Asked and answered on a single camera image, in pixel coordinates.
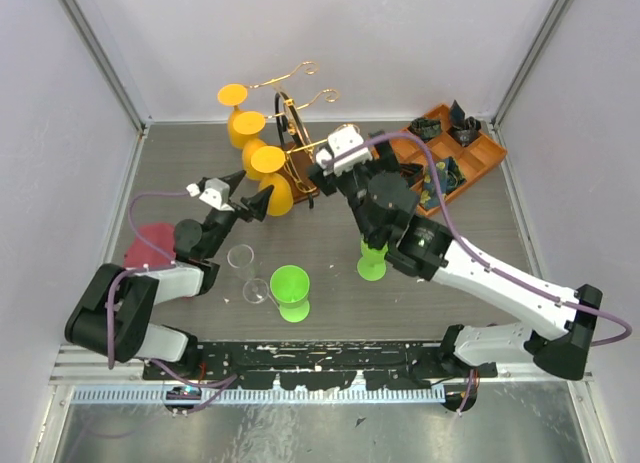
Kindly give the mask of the orange goblet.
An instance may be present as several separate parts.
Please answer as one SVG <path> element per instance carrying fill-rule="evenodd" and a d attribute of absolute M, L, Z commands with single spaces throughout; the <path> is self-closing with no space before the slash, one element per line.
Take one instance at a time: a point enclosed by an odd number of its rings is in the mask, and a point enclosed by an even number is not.
<path fill-rule="evenodd" d="M 231 111 L 227 119 L 227 133 L 231 145 L 236 149 L 242 149 L 245 137 L 234 129 L 234 122 L 243 113 L 240 105 L 248 96 L 248 88 L 242 84 L 231 83 L 223 86 L 217 93 L 218 102 L 228 107 Z"/>
<path fill-rule="evenodd" d="M 246 171 L 246 176 L 253 181 L 259 181 L 262 178 L 262 174 L 253 167 L 251 158 L 257 150 L 266 146 L 260 138 L 265 125 L 265 116 L 257 111 L 245 111 L 237 116 L 233 123 L 233 129 L 242 143 L 243 169 Z"/>
<path fill-rule="evenodd" d="M 280 174 L 285 162 L 284 151 L 276 146 L 264 146 L 251 157 L 252 168 L 260 174 L 259 189 L 273 187 L 267 209 L 269 216 L 284 216 L 294 204 L 291 186 L 288 180 Z"/>

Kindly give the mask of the green goblet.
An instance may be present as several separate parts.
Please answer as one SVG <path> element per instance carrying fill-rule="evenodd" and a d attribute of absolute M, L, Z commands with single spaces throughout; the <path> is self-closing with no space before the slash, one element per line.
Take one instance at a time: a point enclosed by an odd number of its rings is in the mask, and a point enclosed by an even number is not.
<path fill-rule="evenodd" d="M 310 278 L 304 269 L 296 265 L 282 266 L 274 271 L 269 285 L 285 321 L 299 323 L 309 315 Z"/>
<path fill-rule="evenodd" d="M 386 274 L 385 257 L 388 252 L 388 246 L 384 245 L 381 249 L 370 248 L 368 244 L 360 240 L 361 257 L 357 262 L 357 272 L 366 281 L 378 281 Z"/>

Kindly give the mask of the clear wine glass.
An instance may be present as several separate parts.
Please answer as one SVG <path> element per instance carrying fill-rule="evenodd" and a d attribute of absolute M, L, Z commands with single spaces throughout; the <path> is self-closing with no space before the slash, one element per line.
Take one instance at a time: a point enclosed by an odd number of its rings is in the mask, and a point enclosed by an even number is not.
<path fill-rule="evenodd" d="M 266 280 L 257 276 L 255 252 L 247 244 L 233 246 L 227 252 L 227 262 L 235 275 L 243 282 L 242 296 L 252 305 L 264 303 L 278 307 Z"/>

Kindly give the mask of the green goblet front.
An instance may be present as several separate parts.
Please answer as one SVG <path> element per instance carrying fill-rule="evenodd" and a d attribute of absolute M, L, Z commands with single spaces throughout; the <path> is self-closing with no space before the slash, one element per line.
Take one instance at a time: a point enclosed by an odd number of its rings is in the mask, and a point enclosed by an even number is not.
<path fill-rule="evenodd" d="M 310 278 L 304 269 L 296 265 L 282 266 L 274 271 L 269 285 L 285 321 L 299 323 L 309 315 Z"/>

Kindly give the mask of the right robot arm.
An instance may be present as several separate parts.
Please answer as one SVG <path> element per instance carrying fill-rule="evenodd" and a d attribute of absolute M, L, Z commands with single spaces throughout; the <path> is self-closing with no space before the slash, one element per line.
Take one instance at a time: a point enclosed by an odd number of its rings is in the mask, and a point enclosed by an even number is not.
<path fill-rule="evenodd" d="M 510 314 L 515 323 L 451 325 L 438 348 L 444 373 L 465 377 L 493 363 L 533 363 L 546 373 L 583 378 L 602 293 L 543 281 L 480 250 L 450 220 L 418 214 L 420 197 L 400 173 L 390 133 L 364 140 L 352 125 L 329 134 L 308 169 L 325 195 L 347 200 L 362 242 L 408 277 L 471 294 Z"/>

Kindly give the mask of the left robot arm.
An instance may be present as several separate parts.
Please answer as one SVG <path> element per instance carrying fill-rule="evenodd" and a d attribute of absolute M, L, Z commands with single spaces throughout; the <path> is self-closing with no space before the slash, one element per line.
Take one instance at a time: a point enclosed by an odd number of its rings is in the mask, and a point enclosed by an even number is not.
<path fill-rule="evenodd" d="M 65 340 L 107 359 L 108 367 L 133 359 L 162 363 L 178 379 L 199 370 L 198 339 L 184 330 L 152 323 L 155 306 L 208 293 L 220 267 L 213 258 L 239 220 L 262 221 L 267 215 L 271 185 L 251 197 L 233 201 L 245 178 L 243 170 L 221 178 L 203 178 L 177 192 L 205 203 L 205 219 L 180 221 L 173 231 L 173 249 L 150 247 L 165 257 L 164 265 L 126 268 L 101 265 L 88 283 L 65 328 Z"/>

